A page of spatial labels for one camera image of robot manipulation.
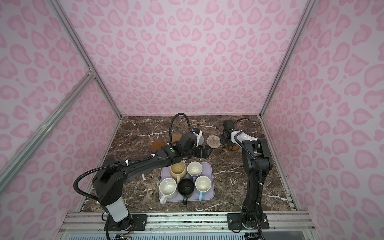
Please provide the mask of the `multicolour woven round coaster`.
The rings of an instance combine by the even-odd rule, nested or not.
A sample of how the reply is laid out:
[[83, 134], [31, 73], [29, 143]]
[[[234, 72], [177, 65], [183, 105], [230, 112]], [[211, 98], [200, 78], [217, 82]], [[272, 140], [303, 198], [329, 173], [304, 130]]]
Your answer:
[[221, 146], [221, 138], [215, 135], [210, 135], [206, 140], [206, 144], [212, 149], [217, 149]]

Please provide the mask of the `small white cup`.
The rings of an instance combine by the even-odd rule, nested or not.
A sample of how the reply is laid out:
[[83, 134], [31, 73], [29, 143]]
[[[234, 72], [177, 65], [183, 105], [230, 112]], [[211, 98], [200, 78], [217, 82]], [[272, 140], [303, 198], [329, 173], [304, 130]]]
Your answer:
[[199, 162], [191, 162], [187, 166], [187, 172], [191, 177], [198, 177], [203, 172], [203, 166]]

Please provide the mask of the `beige ceramic mug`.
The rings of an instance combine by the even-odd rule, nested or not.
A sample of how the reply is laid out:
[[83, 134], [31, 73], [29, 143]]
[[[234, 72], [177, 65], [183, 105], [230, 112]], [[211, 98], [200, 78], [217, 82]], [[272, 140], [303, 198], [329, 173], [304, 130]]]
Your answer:
[[187, 166], [184, 162], [171, 165], [170, 174], [177, 184], [187, 175]]

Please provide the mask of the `brown wooden saucer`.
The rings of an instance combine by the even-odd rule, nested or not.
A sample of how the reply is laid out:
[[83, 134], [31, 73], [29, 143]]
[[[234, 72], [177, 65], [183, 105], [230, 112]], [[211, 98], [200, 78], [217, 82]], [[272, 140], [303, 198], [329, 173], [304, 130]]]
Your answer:
[[152, 153], [154, 153], [156, 150], [160, 150], [162, 147], [165, 147], [167, 143], [163, 140], [155, 141], [151, 144], [150, 150]]
[[226, 148], [228, 151], [233, 152], [233, 151], [237, 151], [237, 150], [240, 148], [240, 146], [239, 146], [239, 145], [235, 145], [235, 146], [225, 145], [225, 148]]

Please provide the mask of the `blue woven round coaster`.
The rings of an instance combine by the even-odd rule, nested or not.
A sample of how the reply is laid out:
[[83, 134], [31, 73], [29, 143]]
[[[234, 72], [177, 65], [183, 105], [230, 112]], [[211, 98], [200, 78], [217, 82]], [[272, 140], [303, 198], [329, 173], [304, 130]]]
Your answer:
[[204, 143], [204, 137], [198, 134], [195, 134], [197, 136], [197, 144], [198, 146], [201, 146]]

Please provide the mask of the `paw shaped cork coaster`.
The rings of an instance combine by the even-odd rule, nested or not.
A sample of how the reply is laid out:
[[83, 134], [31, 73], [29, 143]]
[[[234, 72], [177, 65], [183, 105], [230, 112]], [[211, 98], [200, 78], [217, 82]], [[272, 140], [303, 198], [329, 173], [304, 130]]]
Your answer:
[[174, 143], [174, 142], [176, 142], [176, 141], [179, 141], [181, 138], [182, 138], [182, 134], [174, 134], [174, 135], [172, 135], [172, 141], [171, 141], [171, 143]]

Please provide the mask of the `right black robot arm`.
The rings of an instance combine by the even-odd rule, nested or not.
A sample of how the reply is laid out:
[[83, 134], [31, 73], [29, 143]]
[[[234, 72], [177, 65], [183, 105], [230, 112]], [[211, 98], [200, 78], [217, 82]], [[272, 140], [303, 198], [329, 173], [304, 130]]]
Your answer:
[[264, 182], [273, 168], [271, 153], [266, 139], [251, 137], [240, 130], [223, 130], [221, 143], [242, 148], [243, 168], [248, 175], [247, 192], [239, 220], [229, 223], [231, 230], [242, 228], [268, 230], [267, 215], [262, 209]]

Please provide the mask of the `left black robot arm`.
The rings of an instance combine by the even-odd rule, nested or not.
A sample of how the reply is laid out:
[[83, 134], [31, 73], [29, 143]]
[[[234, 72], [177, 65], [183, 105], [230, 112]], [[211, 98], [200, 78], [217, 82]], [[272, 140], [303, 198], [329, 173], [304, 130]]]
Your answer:
[[195, 156], [201, 147], [195, 145], [167, 145], [150, 155], [145, 155], [126, 162], [116, 162], [105, 165], [93, 178], [93, 187], [97, 194], [97, 201], [101, 204], [110, 222], [118, 224], [128, 221], [130, 215], [122, 199], [123, 185], [141, 174], [158, 168], [169, 167], [183, 160]]

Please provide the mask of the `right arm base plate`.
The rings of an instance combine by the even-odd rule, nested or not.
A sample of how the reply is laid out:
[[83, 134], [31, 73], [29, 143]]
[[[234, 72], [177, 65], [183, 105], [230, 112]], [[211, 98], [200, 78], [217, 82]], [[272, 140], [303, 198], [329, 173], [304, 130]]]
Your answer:
[[265, 213], [262, 213], [260, 218], [255, 216], [246, 218], [242, 213], [229, 213], [226, 214], [229, 230], [257, 230], [257, 224], [259, 224], [261, 230], [269, 230], [270, 224]]

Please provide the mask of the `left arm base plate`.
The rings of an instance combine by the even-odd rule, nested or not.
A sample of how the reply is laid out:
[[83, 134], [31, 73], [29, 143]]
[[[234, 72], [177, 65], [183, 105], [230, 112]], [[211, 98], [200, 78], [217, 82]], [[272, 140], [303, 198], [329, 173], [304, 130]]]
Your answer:
[[117, 223], [110, 215], [108, 215], [104, 231], [144, 231], [147, 219], [148, 215], [145, 214], [130, 214]]

